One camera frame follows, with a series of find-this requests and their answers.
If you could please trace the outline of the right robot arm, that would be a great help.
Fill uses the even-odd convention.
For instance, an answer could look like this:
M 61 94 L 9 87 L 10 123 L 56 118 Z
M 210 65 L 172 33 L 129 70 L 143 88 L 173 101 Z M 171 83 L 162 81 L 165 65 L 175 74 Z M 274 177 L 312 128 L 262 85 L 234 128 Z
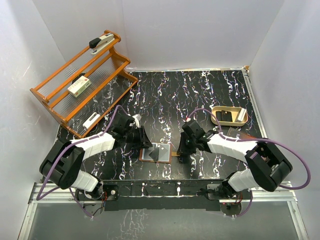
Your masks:
M 292 171 L 293 166 L 271 142 L 227 137 L 216 130 L 204 131 L 195 120 L 185 122 L 180 134 L 178 154 L 189 156 L 197 150 L 225 155 L 245 163 L 248 168 L 235 171 L 214 189 L 201 189 L 201 195 L 233 199 L 243 190 L 263 188 L 273 192 Z

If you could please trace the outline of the orange wooden shelf rack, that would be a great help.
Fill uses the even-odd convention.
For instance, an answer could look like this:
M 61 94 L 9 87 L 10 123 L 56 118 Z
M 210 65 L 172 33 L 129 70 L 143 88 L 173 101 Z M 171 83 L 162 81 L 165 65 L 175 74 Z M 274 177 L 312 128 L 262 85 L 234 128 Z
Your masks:
M 101 36 L 109 33 L 114 35 L 114 41 L 107 47 L 91 54 L 88 44 L 47 79 L 30 89 L 61 127 L 77 138 L 85 137 L 138 82 L 126 71 L 130 59 L 115 49 L 121 37 L 110 30 L 105 30 Z M 74 97 L 68 92 L 68 87 L 80 76 L 88 78 L 91 85 Z M 100 118 L 85 129 L 83 123 L 94 112 L 100 114 Z

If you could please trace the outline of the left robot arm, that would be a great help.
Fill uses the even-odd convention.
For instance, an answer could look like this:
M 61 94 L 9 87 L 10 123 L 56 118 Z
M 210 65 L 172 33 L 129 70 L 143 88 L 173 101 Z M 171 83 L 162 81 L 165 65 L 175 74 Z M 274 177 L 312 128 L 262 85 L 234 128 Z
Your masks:
M 102 152 L 113 151 L 125 144 L 134 149 L 152 147 L 139 114 L 119 115 L 107 132 L 100 132 L 78 140 L 58 139 L 39 167 L 39 172 L 58 187 L 65 190 L 83 190 L 93 200 L 103 195 L 101 181 L 82 171 L 82 162 Z

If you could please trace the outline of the small white box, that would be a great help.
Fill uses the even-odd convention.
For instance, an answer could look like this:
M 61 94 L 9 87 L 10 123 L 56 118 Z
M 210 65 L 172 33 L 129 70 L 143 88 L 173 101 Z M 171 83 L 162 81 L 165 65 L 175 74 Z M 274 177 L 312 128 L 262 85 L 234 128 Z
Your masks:
M 82 126 L 88 130 L 100 118 L 100 116 L 101 115 L 97 112 L 93 112 L 92 115 L 88 117 L 88 119 L 82 124 Z

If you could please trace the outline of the dark red picture book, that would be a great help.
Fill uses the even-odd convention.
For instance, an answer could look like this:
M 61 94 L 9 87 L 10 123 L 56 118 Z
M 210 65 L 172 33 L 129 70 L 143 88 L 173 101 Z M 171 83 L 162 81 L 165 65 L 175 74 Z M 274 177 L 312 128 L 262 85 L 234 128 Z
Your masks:
M 228 132 L 227 132 L 227 136 L 231 137 L 231 138 L 239 138 L 239 139 L 254 139 L 253 136 L 246 134 L 244 132 L 241 132 L 235 128 L 230 127 Z

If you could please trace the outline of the black and beige stapler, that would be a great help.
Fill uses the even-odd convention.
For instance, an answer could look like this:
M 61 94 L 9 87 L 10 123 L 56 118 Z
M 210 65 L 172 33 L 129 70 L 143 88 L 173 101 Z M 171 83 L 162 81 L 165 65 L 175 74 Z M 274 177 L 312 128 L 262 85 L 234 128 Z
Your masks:
M 115 40 L 115 37 L 112 33 L 108 33 L 97 37 L 89 42 L 89 48 L 92 49 L 91 54 L 95 55 L 100 52 L 102 49 L 107 47 L 110 43 Z

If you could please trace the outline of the black card in tray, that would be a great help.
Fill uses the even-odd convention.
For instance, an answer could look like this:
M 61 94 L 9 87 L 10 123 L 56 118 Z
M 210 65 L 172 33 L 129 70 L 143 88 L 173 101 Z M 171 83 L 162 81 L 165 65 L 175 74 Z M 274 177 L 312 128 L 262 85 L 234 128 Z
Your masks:
M 232 113 L 226 110 L 216 111 L 216 118 L 220 122 L 233 122 Z

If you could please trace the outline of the white staples box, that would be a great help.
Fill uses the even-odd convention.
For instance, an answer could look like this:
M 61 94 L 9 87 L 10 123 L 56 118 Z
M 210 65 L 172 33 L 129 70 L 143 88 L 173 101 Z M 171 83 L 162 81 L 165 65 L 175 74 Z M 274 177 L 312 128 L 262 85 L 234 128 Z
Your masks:
M 85 91 L 90 85 L 91 81 L 89 78 L 80 76 L 74 83 L 67 88 L 67 91 L 74 97 L 78 97 L 83 91 Z

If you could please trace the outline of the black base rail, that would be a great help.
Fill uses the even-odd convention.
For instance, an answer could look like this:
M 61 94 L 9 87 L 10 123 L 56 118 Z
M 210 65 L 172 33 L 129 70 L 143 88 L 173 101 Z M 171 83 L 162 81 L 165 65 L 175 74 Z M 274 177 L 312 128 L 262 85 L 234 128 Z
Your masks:
M 86 205 L 101 204 L 105 211 L 143 209 L 219 211 L 223 202 L 242 204 L 250 199 L 247 190 L 232 198 L 212 194 L 211 190 L 221 183 L 219 179 L 106 180 L 101 197 L 90 199 L 83 190 L 76 190 L 75 196 Z

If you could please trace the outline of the brown leather card holder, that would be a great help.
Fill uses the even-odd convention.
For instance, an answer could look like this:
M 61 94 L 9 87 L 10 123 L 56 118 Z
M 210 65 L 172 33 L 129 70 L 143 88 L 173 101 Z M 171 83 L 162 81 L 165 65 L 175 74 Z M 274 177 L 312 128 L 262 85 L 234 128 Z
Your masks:
M 170 164 L 173 157 L 179 157 L 177 151 L 174 151 L 170 143 L 152 143 L 152 147 L 140 150 L 139 160 L 149 163 Z

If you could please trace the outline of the silver card in tray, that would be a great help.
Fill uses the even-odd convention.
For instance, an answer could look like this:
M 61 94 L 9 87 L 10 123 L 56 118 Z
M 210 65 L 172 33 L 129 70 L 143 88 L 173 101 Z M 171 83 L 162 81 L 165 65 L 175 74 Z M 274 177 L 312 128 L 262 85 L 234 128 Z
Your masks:
M 245 115 L 247 113 L 247 110 L 245 108 L 241 108 L 241 110 L 238 112 L 237 116 L 236 116 L 236 122 L 240 123 L 244 120 Z

